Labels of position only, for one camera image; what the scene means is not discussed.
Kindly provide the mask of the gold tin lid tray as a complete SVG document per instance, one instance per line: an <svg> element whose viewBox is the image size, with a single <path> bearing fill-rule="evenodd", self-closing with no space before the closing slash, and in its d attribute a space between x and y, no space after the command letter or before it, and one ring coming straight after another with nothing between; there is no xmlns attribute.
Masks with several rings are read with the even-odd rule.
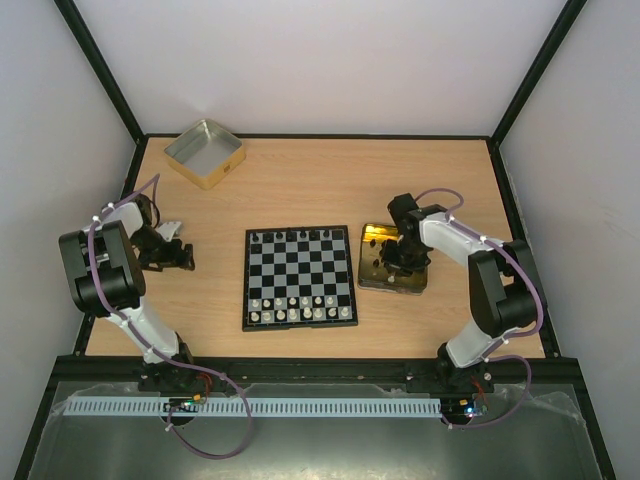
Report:
<svg viewBox="0 0 640 480"><path fill-rule="evenodd" d="M360 253L358 265L358 286L363 289L393 292L398 294L421 295L428 284L428 272L411 277L391 275L381 264L380 251L387 239L396 240L399 237L397 228L389 224L367 223L363 226L360 238ZM376 246L371 248L369 242L376 240ZM373 261L378 258L380 265L376 268Z"/></svg>

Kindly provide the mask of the gold square tin box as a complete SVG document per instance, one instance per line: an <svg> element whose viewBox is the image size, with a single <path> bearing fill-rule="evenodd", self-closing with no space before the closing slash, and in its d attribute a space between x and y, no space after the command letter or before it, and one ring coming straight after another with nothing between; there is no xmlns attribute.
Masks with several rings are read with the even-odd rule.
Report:
<svg viewBox="0 0 640 480"><path fill-rule="evenodd" d="M168 165L202 190L212 189L246 158L243 141L212 119L201 119L165 149Z"/></svg>

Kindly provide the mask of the black magnetic chess board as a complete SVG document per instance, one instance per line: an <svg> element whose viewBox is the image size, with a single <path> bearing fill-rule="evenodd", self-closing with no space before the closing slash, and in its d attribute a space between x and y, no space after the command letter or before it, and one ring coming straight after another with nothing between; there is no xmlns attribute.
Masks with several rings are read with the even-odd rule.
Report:
<svg viewBox="0 0 640 480"><path fill-rule="evenodd" d="M309 307L313 318L305 320ZM285 321L276 312L286 312ZM242 330L358 324L348 227L252 229L245 234Z"/></svg>

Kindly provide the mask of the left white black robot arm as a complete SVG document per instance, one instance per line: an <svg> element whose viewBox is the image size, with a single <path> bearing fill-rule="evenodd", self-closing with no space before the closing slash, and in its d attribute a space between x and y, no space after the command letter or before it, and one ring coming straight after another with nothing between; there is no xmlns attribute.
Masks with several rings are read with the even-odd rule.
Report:
<svg viewBox="0 0 640 480"><path fill-rule="evenodd" d="M71 298L83 313L120 327L140 349L139 389L186 393L203 385L198 373L181 368L191 355L145 299L146 271L195 269L193 246L179 238L182 223L160 221L152 199L141 194L119 206L106 206L95 229L58 239Z"/></svg>

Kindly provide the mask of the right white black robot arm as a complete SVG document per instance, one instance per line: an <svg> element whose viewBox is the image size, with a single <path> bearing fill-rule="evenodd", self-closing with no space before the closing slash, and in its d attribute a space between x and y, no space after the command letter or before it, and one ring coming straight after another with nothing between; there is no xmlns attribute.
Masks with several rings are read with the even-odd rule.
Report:
<svg viewBox="0 0 640 480"><path fill-rule="evenodd" d="M442 344L436 379L455 392L471 383L474 368L510 339L539 333L545 300L530 247L525 241L505 242L460 222L439 204L421 207L409 193L394 197L387 210L397 229L395 240L381 247L381 264L390 277L425 274L429 253L437 250L467 268L471 320Z"/></svg>

